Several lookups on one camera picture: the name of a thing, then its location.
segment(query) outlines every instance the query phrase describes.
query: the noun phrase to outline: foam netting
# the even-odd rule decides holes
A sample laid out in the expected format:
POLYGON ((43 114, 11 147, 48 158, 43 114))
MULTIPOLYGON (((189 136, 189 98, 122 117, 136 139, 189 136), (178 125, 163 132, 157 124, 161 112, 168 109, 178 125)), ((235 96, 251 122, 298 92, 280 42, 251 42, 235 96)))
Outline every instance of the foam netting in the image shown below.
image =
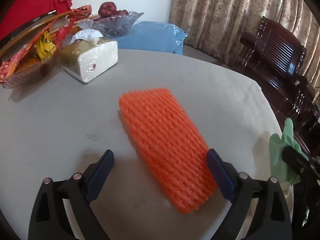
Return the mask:
POLYGON ((129 92, 119 98, 129 132, 172 204, 199 208, 217 185, 206 165, 209 150, 197 127, 168 89, 129 92))

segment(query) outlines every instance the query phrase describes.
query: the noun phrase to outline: green glove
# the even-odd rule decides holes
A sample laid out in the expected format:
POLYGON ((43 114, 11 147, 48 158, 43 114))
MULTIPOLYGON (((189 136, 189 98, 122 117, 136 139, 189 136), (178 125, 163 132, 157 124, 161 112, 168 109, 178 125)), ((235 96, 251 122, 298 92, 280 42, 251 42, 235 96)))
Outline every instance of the green glove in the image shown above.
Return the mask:
POLYGON ((279 182, 288 181, 290 185, 294 185, 300 181, 300 176, 282 160, 282 150, 286 146, 291 146, 306 160, 309 160, 308 156, 302 152, 299 143, 294 139, 293 122, 290 118, 287 118, 284 122, 281 138, 278 134, 271 135, 269 140, 269 151, 271 176, 278 178, 279 182))

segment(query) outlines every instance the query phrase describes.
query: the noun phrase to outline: red apple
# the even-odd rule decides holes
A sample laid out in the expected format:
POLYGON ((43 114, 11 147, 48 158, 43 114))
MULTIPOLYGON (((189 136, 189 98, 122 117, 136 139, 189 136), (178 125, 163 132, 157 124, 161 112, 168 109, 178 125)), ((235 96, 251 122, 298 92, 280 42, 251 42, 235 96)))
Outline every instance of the red apple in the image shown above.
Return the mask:
POLYGON ((129 15, 127 10, 120 10, 120 11, 116 11, 115 13, 116 15, 129 15))
POLYGON ((98 14, 103 18, 107 18, 114 15, 116 11, 117 6, 114 2, 104 2, 100 5, 98 14))

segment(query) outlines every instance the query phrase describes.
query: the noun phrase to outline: round table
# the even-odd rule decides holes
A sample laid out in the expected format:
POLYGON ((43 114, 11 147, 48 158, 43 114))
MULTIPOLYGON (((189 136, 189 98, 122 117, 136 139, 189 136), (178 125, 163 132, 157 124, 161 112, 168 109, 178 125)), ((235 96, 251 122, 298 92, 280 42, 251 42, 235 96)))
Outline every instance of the round table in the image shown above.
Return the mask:
POLYGON ((172 92, 224 161, 268 179, 269 137, 281 130, 255 81, 185 56, 119 50, 118 64, 89 84, 60 71, 32 86, 1 89, 0 208, 22 240, 42 180, 69 179, 107 149, 115 166, 91 207, 111 239, 212 237, 230 203, 217 190, 199 210, 179 213, 124 130, 118 98, 160 87, 172 92))

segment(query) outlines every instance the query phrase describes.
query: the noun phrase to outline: beige patterned curtain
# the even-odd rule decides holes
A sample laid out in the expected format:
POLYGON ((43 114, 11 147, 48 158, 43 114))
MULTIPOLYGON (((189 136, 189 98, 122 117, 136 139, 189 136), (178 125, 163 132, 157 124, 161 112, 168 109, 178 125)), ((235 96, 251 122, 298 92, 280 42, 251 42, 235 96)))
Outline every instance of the beige patterned curtain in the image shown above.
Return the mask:
POLYGON ((262 16, 281 23, 308 53, 303 74, 320 86, 320 28, 303 0, 173 0, 170 22, 188 32, 186 43, 231 66, 244 31, 257 34, 262 16))

